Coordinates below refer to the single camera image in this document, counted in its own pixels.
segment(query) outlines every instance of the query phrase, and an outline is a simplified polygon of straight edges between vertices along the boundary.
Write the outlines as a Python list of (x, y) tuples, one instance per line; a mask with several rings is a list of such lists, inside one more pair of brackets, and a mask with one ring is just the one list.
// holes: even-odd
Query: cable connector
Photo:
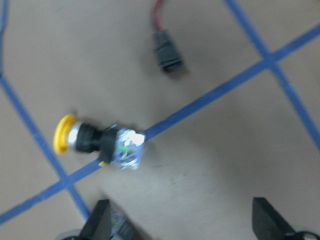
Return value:
[(156, 53), (159, 63), (165, 72), (172, 72), (183, 64), (180, 54), (170, 38), (167, 30), (158, 31), (154, 35)]

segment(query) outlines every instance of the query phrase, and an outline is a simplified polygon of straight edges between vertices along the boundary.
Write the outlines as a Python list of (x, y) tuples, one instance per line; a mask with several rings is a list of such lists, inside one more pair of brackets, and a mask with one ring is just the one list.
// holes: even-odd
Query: red wire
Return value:
[(163, 0), (156, 0), (154, 4), (153, 12), (152, 12), (153, 22), (158, 31), (165, 30), (165, 27), (162, 24), (161, 17), (160, 17), (160, 8), (161, 8), (162, 2)]

